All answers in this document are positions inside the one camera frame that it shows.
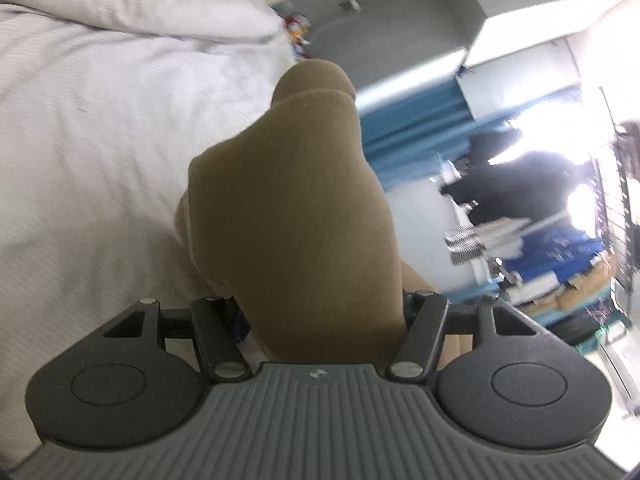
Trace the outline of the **brown hoodie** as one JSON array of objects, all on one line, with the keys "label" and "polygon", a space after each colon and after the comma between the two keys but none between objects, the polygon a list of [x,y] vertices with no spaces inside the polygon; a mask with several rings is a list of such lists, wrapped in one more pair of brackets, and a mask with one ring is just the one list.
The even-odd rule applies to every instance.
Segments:
[{"label": "brown hoodie", "polygon": [[385,368],[407,333],[402,295],[428,289],[400,258],[354,87],[328,61],[291,67],[257,122],[192,160],[175,225],[273,361]]}]

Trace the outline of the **overhead clothes drying rack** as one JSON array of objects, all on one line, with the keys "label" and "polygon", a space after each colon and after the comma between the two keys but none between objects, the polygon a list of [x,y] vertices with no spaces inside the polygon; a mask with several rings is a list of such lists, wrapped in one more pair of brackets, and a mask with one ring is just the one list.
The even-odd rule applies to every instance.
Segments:
[{"label": "overhead clothes drying rack", "polygon": [[631,208],[631,159],[624,153],[631,136],[614,122],[614,115],[605,91],[598,89],[603,107],[603,148],[594,160],[597,175],[597,228],[616,258],[612,298],[616,307],[627,316],[637,307],[639,299],[639,225],[634,222]]}]

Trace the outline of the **striped hanging garment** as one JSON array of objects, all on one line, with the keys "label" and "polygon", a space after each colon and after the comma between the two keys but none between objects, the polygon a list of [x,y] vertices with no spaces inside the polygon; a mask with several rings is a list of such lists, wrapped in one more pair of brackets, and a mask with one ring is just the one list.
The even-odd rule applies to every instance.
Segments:
[{"label": "striped hanging garment", "polygon": [[444,233],[444,241],[447,246],[451,263],[454,266],[468,263],[480,258],[485,250],[485,245],[480,240],[480,234],[474,226],[462,226]]}]

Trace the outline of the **blue white hanging jacket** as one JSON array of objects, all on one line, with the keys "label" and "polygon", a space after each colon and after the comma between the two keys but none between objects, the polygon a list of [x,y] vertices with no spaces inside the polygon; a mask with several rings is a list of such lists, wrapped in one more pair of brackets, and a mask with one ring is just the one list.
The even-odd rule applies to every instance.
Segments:
[{"label": "blue white hanging jacket", "polygon": [[605,251],[600,237],[574,226],[554,226],[523,237],[521,255],[502,262],[503,270],[529,282],[552,272],[562,284],[591,268],[591,260]]}]

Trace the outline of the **black hanging jacket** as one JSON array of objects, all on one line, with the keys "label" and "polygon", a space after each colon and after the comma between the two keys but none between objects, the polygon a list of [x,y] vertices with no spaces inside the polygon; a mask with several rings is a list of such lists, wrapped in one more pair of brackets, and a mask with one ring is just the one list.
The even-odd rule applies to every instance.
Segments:
[{"label": "black hanging jacket", "polygon": [[564,211],[568,196],[591,177],[589,162],[575,164],[560,154],[528,152],[510,162],[491,159],[521,140],[518,129],[471,136],[464,175],[439,193],[469,205],[469,222],[480,226],[502,218],[538,222]]}]

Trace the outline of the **tan hanging coat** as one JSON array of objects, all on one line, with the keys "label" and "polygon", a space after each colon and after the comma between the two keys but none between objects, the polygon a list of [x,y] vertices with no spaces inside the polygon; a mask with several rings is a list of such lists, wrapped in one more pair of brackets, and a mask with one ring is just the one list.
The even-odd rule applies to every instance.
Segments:
[{"label": "tan hanging coat", "polygon": [[567,312],[608,287],[614,274],[615,261],[600,259],[588,272],[570,278],[554,292],[520,307],[520,310],[529,316],[552,310]]}]

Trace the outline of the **blue curtain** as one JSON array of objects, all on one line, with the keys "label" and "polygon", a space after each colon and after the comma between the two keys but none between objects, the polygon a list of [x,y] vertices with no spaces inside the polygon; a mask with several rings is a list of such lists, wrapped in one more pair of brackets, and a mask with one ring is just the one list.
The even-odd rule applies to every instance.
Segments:
[{"label": "blue curtain", "polygon": [[384,188],[392,188],[426,177],[432,156],[456,160],[468,151],[473,136],[503,130],[539,103],[578,93],[577,86],[570,86],[475,119],[460,86],[451,79],[361,116],[364,156]]}]

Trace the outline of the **bottles on nightstand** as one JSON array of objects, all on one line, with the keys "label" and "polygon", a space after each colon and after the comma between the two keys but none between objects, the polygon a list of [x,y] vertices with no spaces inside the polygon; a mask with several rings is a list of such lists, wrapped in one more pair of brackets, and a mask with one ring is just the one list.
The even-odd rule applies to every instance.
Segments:
[{"label": "bottles on nightstand", "polygon": [[308,51],[310,21],[308,18],[300,13],[292,13],[284,18],[284,24],[296,58],[310,58]]}]

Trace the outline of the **light grey duvet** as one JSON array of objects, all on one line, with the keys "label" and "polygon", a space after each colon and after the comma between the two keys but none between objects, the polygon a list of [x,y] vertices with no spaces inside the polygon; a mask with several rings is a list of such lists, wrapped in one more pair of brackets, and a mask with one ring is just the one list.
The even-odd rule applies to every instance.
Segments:
[{"label": "light grey duvet", "polygon": [[285,36],[264,0],[1,0],[92,27],[223,44],[264,44]]}]

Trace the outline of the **wall socket with charger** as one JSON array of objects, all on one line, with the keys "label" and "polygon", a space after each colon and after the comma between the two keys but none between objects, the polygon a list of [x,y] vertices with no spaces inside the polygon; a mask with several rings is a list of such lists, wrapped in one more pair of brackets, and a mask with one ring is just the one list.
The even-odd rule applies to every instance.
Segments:
[{"label": "wall socket with charger", "polygon": [[347,13],[360,13],[362,10],[358,0],[343,0],[340,3],[340,8]]}]

